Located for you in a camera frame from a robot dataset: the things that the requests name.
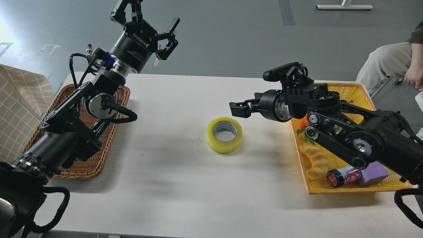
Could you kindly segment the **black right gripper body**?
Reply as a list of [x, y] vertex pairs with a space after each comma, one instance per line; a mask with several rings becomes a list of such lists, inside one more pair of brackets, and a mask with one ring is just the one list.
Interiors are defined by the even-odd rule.
[[254, 94], [258, 103], [255, 106], [258, 113], [264, 118], [284, 122], [284, 97], [281, 90], [268, 90]]

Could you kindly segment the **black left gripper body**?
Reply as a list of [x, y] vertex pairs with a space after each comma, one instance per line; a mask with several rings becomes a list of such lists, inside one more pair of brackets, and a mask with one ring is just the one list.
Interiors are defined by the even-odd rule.
[[140, 73], [151, 55], [158, 50], [158, 43], [150, 40], [156, 35], [157, 31], [145, 20], [140, 30], [136, 24], [130, 24], [109, 53], [129, 65], [134, 72]]

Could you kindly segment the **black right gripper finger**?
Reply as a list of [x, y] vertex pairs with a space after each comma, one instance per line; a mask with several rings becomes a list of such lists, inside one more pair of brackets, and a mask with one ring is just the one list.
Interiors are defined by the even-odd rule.
[[242, 101], [242, 102], [230, 102], [229, 106], [230, 107], [236, 107], [236, 106], [239, 106], [239, 107], [247, 107], [247, 106], [248, 107], [257, 107], [259, 102], [260, 102], [260, 98], [258, 98], [258, 99], [248, 99], [248, 100], [245, 100], [245, 101]]
[[252, 113], [258, 113], [256, 107], [249, 105], [230, 105], [231, 114], [234, 117], [248, 118]]

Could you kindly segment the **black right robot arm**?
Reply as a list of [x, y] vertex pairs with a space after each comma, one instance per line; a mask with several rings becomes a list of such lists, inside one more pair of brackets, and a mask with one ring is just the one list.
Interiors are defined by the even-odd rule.
[[280, 82], [280, 90], [255, 93], [254, 99], [230, 102], [235, 117], [260, 113], [264, 118], [287, 122], [307, 117], [305, 134], [317, 144], [357, 169], [377, 161], [419, 188], [396, 191], [394, 202], [405, 216], [422, 228], [422, 220], [402, 197], [422, 195], [422, 140], [400, 112], [368, 110], [340, 99], [326, 83], [314, 83], [302, 63], [293, 62], [264, 72], [263, 79]]

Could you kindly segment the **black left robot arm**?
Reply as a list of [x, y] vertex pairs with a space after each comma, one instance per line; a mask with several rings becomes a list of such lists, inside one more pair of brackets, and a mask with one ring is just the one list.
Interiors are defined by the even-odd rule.
[[100, 137], [110, 124], [133, 122], [137, 114], [114, 98], [130, 72], [140, 73], [152, 54], [166, 60], [178, 45], [175, 29], [180, 18], [164, 33], [157, 33], [141, 11], [140, 0], [120, 0], [110, 19], [124, 31], [109, 52], [88, 45], [88, 62], [79, 82], [73, 60], [69, 69], [74, 91], [41, 122], [44, 135], [11, 165], [1, 163], [1, 237], [23, 229], [44, 233], [56, 226], [70, 200], [64, 187], [47, 187], [49, 179], [74, 161], [87, 161], [100, 151]]

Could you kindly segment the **person's lower hand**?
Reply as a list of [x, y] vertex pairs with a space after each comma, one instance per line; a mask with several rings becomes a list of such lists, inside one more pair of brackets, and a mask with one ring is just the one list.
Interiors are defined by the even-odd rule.
[[419, 91], [423, 91], [423, 66], [419, 64], [411, 65], [407, 70], [404, 82], [414, 87]]

